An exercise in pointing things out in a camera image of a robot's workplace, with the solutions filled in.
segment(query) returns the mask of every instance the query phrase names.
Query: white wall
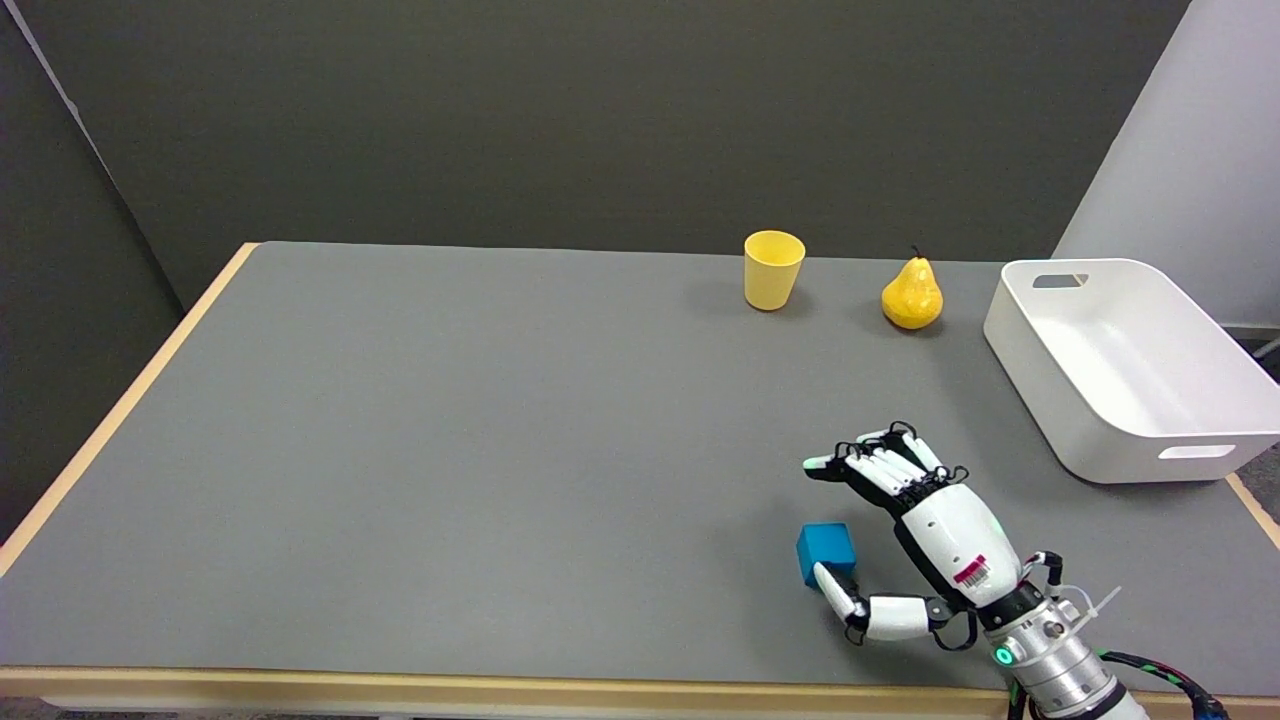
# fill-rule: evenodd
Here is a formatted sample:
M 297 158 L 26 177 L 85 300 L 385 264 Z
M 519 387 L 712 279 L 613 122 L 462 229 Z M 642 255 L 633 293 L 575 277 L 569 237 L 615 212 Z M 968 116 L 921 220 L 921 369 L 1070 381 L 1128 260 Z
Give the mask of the white wall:
M 1280 325 L 1280 0 L 1193 0 L 1055 258 L 1134 258 Z

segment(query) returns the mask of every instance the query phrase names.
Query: white plastic bin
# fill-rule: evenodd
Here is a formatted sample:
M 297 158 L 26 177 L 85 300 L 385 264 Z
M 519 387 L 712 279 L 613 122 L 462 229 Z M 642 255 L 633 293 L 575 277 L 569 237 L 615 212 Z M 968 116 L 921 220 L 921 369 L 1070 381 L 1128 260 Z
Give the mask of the white plastic bin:
M 1010 263 L 983 333 L 1057 459 L 1087 480 L 1222 478 L 1280 441 L 1280 387 L 1144 263 Z

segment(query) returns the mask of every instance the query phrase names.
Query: metal cylinder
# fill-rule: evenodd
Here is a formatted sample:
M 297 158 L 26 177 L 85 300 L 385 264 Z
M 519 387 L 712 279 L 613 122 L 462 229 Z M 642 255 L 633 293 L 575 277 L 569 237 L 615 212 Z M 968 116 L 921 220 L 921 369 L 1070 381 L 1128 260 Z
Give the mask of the metal cylinder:
M 1070 626 L 1062 607 L 1046 600 L 1004 628 L 986 633 L 992 646 L 1005 648 L 1006 657 L 1014 659 L 1010 670 L 1046 717 L 1078 715 L 1102 702 L 1116 685 L 1115 676 L 1079 635 L 1062 639 Z

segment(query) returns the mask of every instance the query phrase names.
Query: wooden table edge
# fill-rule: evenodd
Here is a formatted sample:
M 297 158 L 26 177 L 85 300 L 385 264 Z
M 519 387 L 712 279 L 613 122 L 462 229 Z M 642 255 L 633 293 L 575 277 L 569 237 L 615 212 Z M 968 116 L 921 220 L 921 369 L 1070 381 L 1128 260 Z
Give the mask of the wooden table edge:
M 124 391 L 120 400 L 115 401 L 115 405 L 110 411 L 108 411 L 106 416 L 102 418 L 102 421 L 97 424 L 97 428 L 95 428 L 88 436 L 84 445 L 76 451 L 70 462 L 63 468 L 63 471 L 58 474 L 54 483 L 49 486 L 47 491 L 45 491 L 45 495 L 40 496 L 40 500 L 36 501 L 36 506 L 32 507 L 31 512 L 22 519 L 22 523 L 18 524 L 18 528 L 9 536 L 9 539 L 5 541 L 4 546 L 0 546 L 0 578 L 4 578 L 5 573 L 9 571 L 9 568 L 13 568 L 13 564 L 18 560 L 18 556 L 22 555 L 22 551 L 27 548 L 27 544 L 29 544 L 32 538 L 36 537 L 40 528 L 45 525 L 49 516 L 54 514 L 58 505 L 64 497 L 67 497 L 67 493 L 72 491 L 76 482 L 79 480 L 81 475 L 84 474 L 84 470 L 88 469 L 91 462 L 93 462 L 93 459 L 97 457 L 97 454 L 101 452 L 106 442 L 111 439 L 111 436 L 115 434 L 120 423 L 129 416 L 129 413 L 133 411 L 133 407 L 137 406 L 138 401 L 142 400 L 142 396 L 146 395 L 151 383 L 155 382 L 155 379 L 160 375 L 160 372 L 169 364 L 169 360 L 173 359 L 175 352 L 178 352 L 178 348 L 182 347 L 182 343 L 187 340 L 187 336 L 191 334 L 191 331 L 196 329 L 201 318 L 205 316 L 205 313 L 209 311 L 209 307 L 212 306 L 215 300 L 218 300 L 218 296 L 221 295 L 227 284 L 232 282 L 232 278 L 236 277 L 236 273 L 241 269 L 244 261 L 248 260 L 250 254 L 252 254 L 253 249 L 257 246 L 259 243 L 250 242 L 242 245 L 241 249 L 236 251 L 236 255 L 233 255 L 230 261 L 227 263 L 227 266 L 218 273 L 218 277 L 214 278 L 214 282 L 205 290 L 205 293 L 200 296 L 200 300 L 197 300 L 195 305 L 192 305 L 187 315 L 178 323 L 178 327 L 174 328 L 172 334 L 169 334 L 169 338 L 160 346 L 160 350 L 157 350 L 151 360 L 147 361 L 146 366 L 142 368 L 142 372 L 138 373 L 138 377 L 133 379 L 132 384 L 129 384 L 129 388 Z
M 922 714 L 1002 716 L 1002 691 L 890 685 L 813 685 L 660 680 L 585 680 L 298 673 L 271 670 L 163 670 L 120 667 L 0 667 L 0 696 L 128 698 L 131 702 L 197 698 L 276 706 L 481 707 L 493 715 L 536 715 L 530 708 L 735 714 Z M 1153 720 L 1183 720 L 1181 693 L 1135 693 Z M 1280 698 L 1221 698 L 1236 720 L 1275 717 Z
M 120 400 L 111 407 L 36 506 L 0 546 L 0 578 L 13 566 L 58 505 L 115 433 L 151 383 L 196 328 L 218 296 L 259 246 L 248 242 L 218 273 L 200 300 L 178 323 Z M 1267 515 L 1240 478 L 1228 484 L 1262 530 L 1280 548 L 1280 527 Z M 123 667 L 0 666 L 0 696 L 45 697 L 128 696 L 271 701 L 333 700 L 339 702 L 481 703 L 511 706 L 622 707 L 635 710 L 788 711 L 788 712 L 920 712 L 998 714 L 1006 694 L 973 688 L 906 688 L 865 685 L 800 685 L 756 683 L 671 683 L 650 680 L 570 680 L 475 678 L 436 675 L 380 675 L 347 673 L 289 673 L 259 670 L 160 670 Z M 1138 693 L 1148 711 L 1181 707 L 1180 694 Z M 1275 715 L 1280 698 L 1233 697 L 1233 716 L 1240 720 Z M 1243 715 L 1236 714 L 1239 708 Z

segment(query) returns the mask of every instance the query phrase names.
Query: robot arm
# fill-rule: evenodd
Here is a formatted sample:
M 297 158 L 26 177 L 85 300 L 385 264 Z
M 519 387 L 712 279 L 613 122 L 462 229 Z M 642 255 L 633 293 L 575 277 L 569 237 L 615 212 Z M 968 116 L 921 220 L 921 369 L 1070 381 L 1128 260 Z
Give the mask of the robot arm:
M 861 638 L 899 641 L 933 634 L 946 648 L 937 629 L 951 616 L 966 614 L 970 639 L 954 650 L 973 644 L 980 620 L 996 662 L 1014 675 L 1015 688 L 1030 698 L 1036 715 L 1050 720 L 1146 720 L 1142 706 L 1078 635 L 1097 609 L 1091 606 L 1082 615 L 1056 597 L 1061 559 L 1037 553 L 1023 564 L 987 503 L 961 484 L 968 471 L 942 465 L 914 428 L 893 423 L 838 443 L 831 455 L 806 460 L 804 469 L 810 478 L 845 483 L 886 510 L 893 518 L 899 543 L 938 593 L 936 598 L 868 598 L 852 578 L 818 564 L 814 577 L 819 588 L 846 628 L 859 632 L 859 643 Z M 1050 566 L 1051 597 L 1027 579 L 1036 564 Z
M 960 484 L 968 470 L 942 465 L 906 423 L 840 443 L 804 469 L 886 510 L 908 557 L 954 612 L 987 607 L 1020 584 L 1023 562 L 1000 521 Z

